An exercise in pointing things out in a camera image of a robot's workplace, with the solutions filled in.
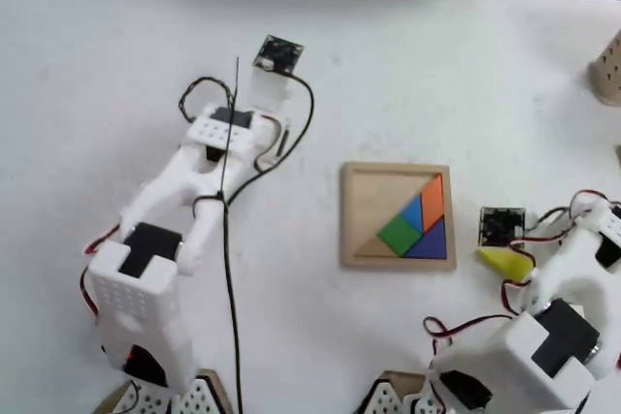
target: perforated plate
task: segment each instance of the perforated plate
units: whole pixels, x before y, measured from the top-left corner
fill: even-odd
[[[208,383],[195,379],[183,397],[173,398],[172,414],[223,414]]]
[[[215,394],[209,384],[201,378],[195,379],[182,397],[171,397],[167,390],[142,382],[136,382],[136,385],[138,404],[130,411],[131,414],[166,414],[169,404],[172,404],[171,414],[224,414],[215,402]],[[113,414],[129,409],[134,404],[135,396],[136,391],[130,385]]]
[[[405,414],[404,405],[388,382],[377,384],[365,414]]]
[[[404,412],[407,414],[441,414],[442,408],[434,397],[410,395],[404,398]]]
[[[209,118],[207,115],[199,115],[189,130],[187,137],[196,143],[205,144],[216,149],[226,148],[229,124]],[[231,151],[244,154],[252,147],[252,132],[241,126],[233,125],[231,132]]]
[[[170,396],[166,391],[149,384],[136,382],[138,387],[138,404],[130,412],[132,414],[165,414],[170,402]],[[134,405],[136,390],[131,385],[123,394],[118,404],[114,407],[113,414],[124,412]]]
[[[591,64],[591,82],[602,102],[621,105],[621,31]]]

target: wooden puzzle board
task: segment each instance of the wooden puzzle board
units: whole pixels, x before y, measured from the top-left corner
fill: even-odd
[[[377,233],[438,175],[441,176],[446,258],[394,257],[394,253],[386,254],[385,244],[375,240]],[[345,163],[342,225],[344,266],[419,271],[453,271],[456,268],[450,176],[446,166]]]

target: dark blue triangle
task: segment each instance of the dark blue triangle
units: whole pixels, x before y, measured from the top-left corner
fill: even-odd
[[[420,194],[404,207],[401,211],[401,216],[406,219],[408,225],[414,230],[418,233],[423,233],[423,211],[420,203]]]
[[[415,259],[446,259],[446,234],[444,217],[431,227],[418,242],[412,246],[404,257]]]

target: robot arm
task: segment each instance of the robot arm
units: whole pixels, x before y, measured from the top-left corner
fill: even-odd
[[[459,413],[577,408],[619,359],[620,259],[621,209],[598,200],[533,271],[519,316],[440,351],[431,378],[441,396]]]
[[[111,365],[178,393],[198,368],[180,313],[179,274],[196,270],[206,241],[220,228],[223,205],[204,201],[193,206],[195,220],[185,238],[145,220],[218,192],[230,112],[204,108],[161,174],[122,213],[120,241],[106,240],[88,268]],[[224,193],[241,185],[255,157],[275,140],[275,128],[257,111],[235,111]]]

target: black cable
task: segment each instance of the black cable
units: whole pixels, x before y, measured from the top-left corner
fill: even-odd
[[[136,392],[136,395],[134,396],[134,402],[124,411],[111,412],[110,414],[127,414],[128,412],[133,411],[134,408],[138,405],[138,397],[140,396],[140,392],[138,391],[138,385],[136,385],[136,382],[133,380],[130,380],[129,383],[134,388],[134,392]]]
[[[247,179],[242,186],[240,186],[237,191],[235,191],[233,193],[233,195],[229,198],[229,206],[231,204],[233,204],[233,201],[235,201],[235,199],[242,193],[242,191],[244,191],[251,183],[253,183],[254,181],[256,181],[257,179],[259,179],[261,176],[267,175],[269,172],[274,171],[275,169],[277,169],[280,164],[282,162],[284,162],[286,160],[287,157],[289,157],[289,155],[291,155],[291,152],[293,152],[295,150],[295,148],[298,146],[298,144],[300,143],[300,141],[302,140],[302,138],[305,136],[305,134],[307,133],[307,131],[309,130],[309,127],[311,126],[311,121],[312,121],[312,114],[314,113],[314,94],[312,93],[312,89],[311,86],[304,80],[302,80],[299,77],[296,77],[295,75],[291,75],[290,73],[278,73],[279,75],[282,75],[286,78],[290,78],[294,81],[299,82],[301,85],[303,85],[307,91],[309,92],[309,96],[310,96],[310,110],[309,110],[309,117],[307,118],[307,121],[304,125],[304,128],[302,128],[302,131],[300,132],[300,135],[298,136],[298,138],[293,142],[293,144],[291,145],[291,147],[289,147],[289,149],[284,153],[284,155],[282,157],[280,157],[278,159],[278,161],[270,168],[265,169],[263,172],[260,172],[258,174],[256,174],[255,176],[250,177],[249,179]]]
[[[223,188],[224,188],[224,174],[226,171],[226,164],[228,161],[228,153],[229,153],[229,146],[230,146],[230,142],[231,142],[231,133],[232,133],[232,128],[233,128],[233,118],[235,115],[235,105],[236,105],[236,101],[237,101],[237,94],[238,94],[238,79],[239,79],[239,58],[237,61],[237,73],[236,73],[236,77],[235,77],[235,93],[231,96],[230,90],[228,90],[227,92],[227,100],[229,102],[229,108],[231,109],[230,112],[230,117],[229,117],[229,130],[228,130],[228,135],[227,135],[227,140],[226,140],[226,148],[224,151],[224,160],[222,163],[222,176],[220,179],[220,189],[219,191],[214,194],[214,195],[206,195],[206,196],[199,196],[197,197],[194,202],[192,203],[192,213],[194,214],[194,217],[196,217],[196,205],[201,202],[201,201],[207,201],[207,200],[215,200],[215,201],[220,201],[222,202],[223,205],[223,212],[222,212],[222,235],[223,235],[223,249],[224,249],[224,273],[226,275],[226,288],[227,288],[227,292],[228,292],[228,296],[229,296],[229,305],[231,308],[231,321],[232,321],[232,326],[233,326],[233,339],[234,339],[234,345],[235,345],[235,382],[236,382],[236,388],[237,388],[237,405],[238,405],[238,413],[239,414],[244,414],[244,404],[243,404],[243,397],[242,397],[242,371],[241,371],[241,352],[240,352],[240,336],[239,336],[239,328],[238,328],[238,322],[237,322],[237,310],[236,310],[236,306],[235,306],[235,294],[233,291],[233,280],[231,277],[231,267],[230,267],[230,255],[229,255],[229,206],[230,204],[235,200],[235,198],[237,198],[237,196],[245,189],[247,188],[253,181],[257,180],[258,178],[260,178],[263,175],[268,174],[269,172],[275,170],[282,162],[284,162],[284,160],[291,154],[291,152],[293,152],[293,150],[297,147],[297,145],[300,143],[300,141],[302,140],[302,138],[305,136],[305,134],[307,133],[307,131],[309,130],[309,127],[311,126],[311,121],[312,121],[312,115],[314,113],[314,94],[312,93],[312,89],[311,86],[305,82],[304,80],[302,80],[299,77],[296,77],[295,75],[291,75],[288,73],[279,73],[280,75],[286,77],[286,78],[290,78],[292,80],[295,80],[297,82],[299,82],[301,85],[303,85],[306,90],[309,92],[310,95],[310,110],[309,110],[309,116],[307,118],[307,121],[304,125],[304,128],[302,129],[302,131],[300,132],[300,135],[298,136],[298,138],[294,141],[294,143],[291,145],[291,147],[289,147],[289,149],[284,153],[284,155],[278,159],[278,161],[269,169],[266,169],[265,171],[249,178],[247,181],[245,181],[234,193],[233,195],[229,198],[229,201],[227,202],[226,198],[224,197],[224,192],[223,192]],[[190,117],[186,114],[185,112],[185,107],[184,107],[184,102],[185,102],[185,97],[187,97],[187,95],[192,91],[192,89],[196,86],[196,84],[198,84],[199,82],[201,82],[201,80],[206,80],[206,79],[198,79],[196,81],[194,81],[194,83],[190,84],[190,86],[188,87],[188,90],[185,91],[185,93],[183,93],[183,96],[181,97],[180,100],[180,110],[181,113],[183,114],[183,116],[185,117],[185,119],[188,122],[192,122],[193,120],[190,119]]]
[[[589,400],[589,395],[587,395],[586,397],[584,397],[584,399],[582,400],[582,402],[580,403],[580,405],[578,406],[578,408],[575,410],[574,414],[580,414],[583,410],[584,410],[584,406],[586,406],[586,401]]]
[[[265,154],[267,154],[274,148],[274,146],[278,143],[278,141],[280,140],[280,137],[282,136],[282,124],[276,118],[273,118],[272,116],[269,116],[269,115],[261,115],[261,116],[263,118],[266,118],[267,120],[270,120],[272,123],[274,123],[274,126],[276,127],[276,131],[277,131],[277,135],[272,140],[272,143],[254,158],[254,161],[252,162],[252,167],[254,167],[254,170],[256,170],[257,172],[264,172],[264,170],[259,165],[259,160],[261,159],[261,157],[263,157]]]
[[[547,220],[550,216],[554,215],[555,213],[559,213],[559,215],[552,221],[552,224],[558,222],[561,217],[563,215],[565,215],[568,211],[570,210],[569,207],[564,207],[564,206],[558,206],[555,208],[551,208],[548,212],[546,212],[544,215],[542,215],[537,222],[535,222],[535,225],[533,225],[530,228],[527,228],[526,231],[527,232],[532,232],[533,230],[535,230],[539,225],[541,225],[541,223],[543,223],[545,220]]]
[[[233,279],[231,277],[231,261],[229,255],[229,207],[224,197],[224,174],[226,172],[226,164],[228,162],[228,153],[231,145],[231,134],[233,129],[233,119],[235,117],[235,104],[237,99],[237,75],[239,74],[239,58],[237,62],[235,94],[231,101],[231,112],[229,115],[229,131],[226,138],[226,147],[224,149],[224,159],[222,162],[222,176],[220,178],[220,189],[214,195],[199,196],[192,203],[192,212],[196,217],[196,205],[201,201],[215,200],[222,202],[222,243],[224,255],[224,274],[226,276],[226,290],[229,296],[229,306],[231,309],[231,323],[233,327],[233,343],[235,346],[235,384],[237,388],[237,409],[238,414],[244,414],[244,403],[242,397],[242,357],[240,351],[240,332],[237,323],[237,308],[235,306],[235,293],[233,291]]]
[[[228,107],[229,109],[232,107],[233,100],[237,97],[237,85],[235,86],[235,95],[233,95],[231,93],[231,89],[229,88],[229,86],[227,86],[224,81],[219,80],[218,78],[200,77],[197,80],[194,80],[187,86],[187,88],[185,89],[185,92],[183,92],[183,94],[181,95],[181,98],[179,99],[179,110],[181,111],[183,118],[185,118],[185,121],[187,121],[188,123],[193,123],[196,117],[188,115],[187,111],[185,111],[185,98],[189,96],[194,90],[194,88],[203,81],[214,82],[215,84],[219,85],[224,90],[224,94],[226,94],[226,107]]]

